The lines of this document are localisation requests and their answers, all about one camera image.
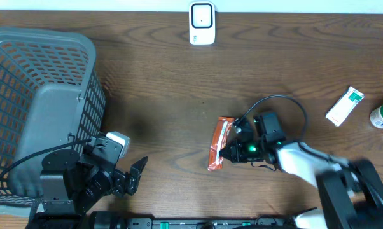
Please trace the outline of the white green box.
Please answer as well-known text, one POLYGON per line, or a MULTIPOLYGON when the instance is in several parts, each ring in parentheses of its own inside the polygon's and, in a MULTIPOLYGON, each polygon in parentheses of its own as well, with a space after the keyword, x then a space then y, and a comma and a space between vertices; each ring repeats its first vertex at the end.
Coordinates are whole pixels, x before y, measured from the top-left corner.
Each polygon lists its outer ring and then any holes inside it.
POLYGON ((364 97, 365 95, 362 92, 354 87, 349 87, 346 93, 327 112, 326 119, 331 121, 336 127, 339 127, 364 97))

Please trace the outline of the red chocolate bar wrapper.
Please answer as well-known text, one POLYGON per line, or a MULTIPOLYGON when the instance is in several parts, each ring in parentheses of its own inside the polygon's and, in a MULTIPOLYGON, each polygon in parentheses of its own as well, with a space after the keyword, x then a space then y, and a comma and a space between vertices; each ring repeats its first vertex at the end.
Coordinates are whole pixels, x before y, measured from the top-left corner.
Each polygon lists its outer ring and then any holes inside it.
POLYGON ((223 157, 220 155, 220 151, 226 146, 234 121, 235 118, 231 117, 220 116, 218 118, 209 150, 208 171, 222 169, 223 157))

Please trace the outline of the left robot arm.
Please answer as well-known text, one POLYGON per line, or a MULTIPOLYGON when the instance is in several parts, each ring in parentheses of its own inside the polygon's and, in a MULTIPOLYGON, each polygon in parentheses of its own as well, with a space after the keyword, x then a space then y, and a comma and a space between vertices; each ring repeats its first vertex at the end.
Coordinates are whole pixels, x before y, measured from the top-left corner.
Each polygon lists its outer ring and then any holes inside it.
POLYGON ((83 141, 83 150, 62 148, 42 160, 43 195, 31 209, 28 228, 79 228, 87 212, 104 196, 136 193, 148 162, 143 157, 128 172, 117 169, 130 139, 118 132, 83 141))

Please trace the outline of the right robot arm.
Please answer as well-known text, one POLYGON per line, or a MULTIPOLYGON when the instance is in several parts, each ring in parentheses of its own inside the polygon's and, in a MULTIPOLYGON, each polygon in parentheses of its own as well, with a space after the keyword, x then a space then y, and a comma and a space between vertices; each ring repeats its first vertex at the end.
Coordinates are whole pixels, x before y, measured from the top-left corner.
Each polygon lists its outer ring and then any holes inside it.
POLYGON ((290 141, 275 113, 255 116, 254 129, 247 120, 242 124, 242 138, 225 144, 220 157, 232 163, 258 162, 318 190, 322 208, 291 217, 287 228, 383 228, 383 183, 369 160, 350 161, 290 141))

